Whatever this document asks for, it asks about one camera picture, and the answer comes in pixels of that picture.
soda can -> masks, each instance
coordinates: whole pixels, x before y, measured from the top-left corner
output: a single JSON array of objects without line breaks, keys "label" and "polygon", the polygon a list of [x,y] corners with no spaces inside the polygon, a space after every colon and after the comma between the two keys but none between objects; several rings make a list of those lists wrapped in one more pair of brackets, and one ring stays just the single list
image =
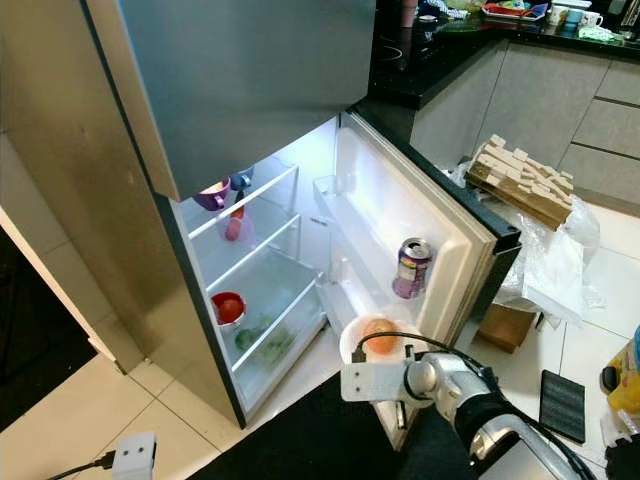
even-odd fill
[{"label": "soda can", "polygon": [[396,295],[413,298],[425,289],[431,258],[431,249],[423,238],[409,238],[402,243],[398,251],[398,272],[392,284]]}]

yellow bottle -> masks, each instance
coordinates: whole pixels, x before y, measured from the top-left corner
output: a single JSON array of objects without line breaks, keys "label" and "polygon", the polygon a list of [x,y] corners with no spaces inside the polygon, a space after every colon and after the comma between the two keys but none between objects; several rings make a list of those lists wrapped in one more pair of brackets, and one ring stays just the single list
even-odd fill
[{"label": "yellow bottle", "polygon": [[640,413],[640,327],[633,339],[609,362],[601,379],[603,387],[610,392],[607,400],[611,408]]}]

black countertop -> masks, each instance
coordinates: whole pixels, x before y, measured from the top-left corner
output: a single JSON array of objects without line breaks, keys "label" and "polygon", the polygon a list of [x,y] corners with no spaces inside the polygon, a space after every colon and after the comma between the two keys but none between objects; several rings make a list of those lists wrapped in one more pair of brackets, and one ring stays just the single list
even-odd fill
[{"label": "black countertop", "polygon": [[640,42],[597,42],[576,30],[538,22],[466,20],[414,22],[413,28],[376,26],[369,96],[419,110],[502,40],[640,60]]}]

black cable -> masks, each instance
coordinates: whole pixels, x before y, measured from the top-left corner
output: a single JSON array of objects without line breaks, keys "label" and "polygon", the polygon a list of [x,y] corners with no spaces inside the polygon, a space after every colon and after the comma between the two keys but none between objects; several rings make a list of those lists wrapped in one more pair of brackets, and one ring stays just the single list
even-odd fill
[{"label": "black cable", "polygon": [[566,457],[571,468],[580,476],[580,478],[584,480],[596,480],[596,477],[593,475],[589,467],[585,465],[582,459],[569,447],[567,447],[562,441],[560,441],[554,434],[552,434],[546,427],[540,424],[537,420],[529,417],[526,413],[524,413],[519,408],[515,407],[502,393],[500,387],[498,386],[498,381],[493,374],[493,370],[490,367],[485,367],[480,362],[478,362],[475,358],[467,355],[466,353],[461,352],[460,350],[456,350],[453,347],[449,347],[442,342],[438,342],[437,340],[433,340],[428,337],[424,337],[422,335],[416,335],[413,333],[405,333],[405,332],[377,332],[372,333],[370,335],[365,335],[360,339],[358,344],[356,345],[356,349],[351,354],[352,360],[354,362],[365,362],[366,355],[364,354],[363,345],[365,342],[372,338],[376,337],[405,337],[405,338],[413,338],[414,340],[421,340],[430,345],[434,345],[442,350],[453,353],[454,355],[459,356],[467,366],[478,375],[489,387],[489,390],[493,392],[497,392],[504,401],[506,401],[511,409],[513,414],[515,414],[518,418],[520,418],[527,425],[536,429],[543,437],[547,438],[550,442],[552,442],[558,449],[562,452],[562,454]]},{"label": "black cable", "polygon": [[64,477],[68,477],[73,473],[82,472],[84,470],[89,470],[90,468],[94,468],[94,467],[102,467],[104,470],[109,470],[111,467],[113,467],[113,459],[115,458],[115,456],[116,456],[116,451],[110,450],[94,462],[90,462],[90,463],[87,463],[86,465],[81,465],[79,467],[72,468],[71,470],[67,470],[66,472],[62,472],[57,475],[54,475],[53,477],[49,477],[47,480],[59,480]]}]

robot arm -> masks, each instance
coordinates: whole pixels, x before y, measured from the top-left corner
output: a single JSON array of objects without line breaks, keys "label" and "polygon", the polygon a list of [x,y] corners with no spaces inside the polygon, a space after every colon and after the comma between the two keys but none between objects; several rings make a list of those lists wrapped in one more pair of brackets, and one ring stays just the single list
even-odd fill
[{"label": "robot arm", "polygon": [[341,370],[341,390],[350,402],[392,400],[419,408],[435,403],[483,480],[581,478],[456,355],[426,353],[421,360],[411,356],[398,364],[347,364]]}]

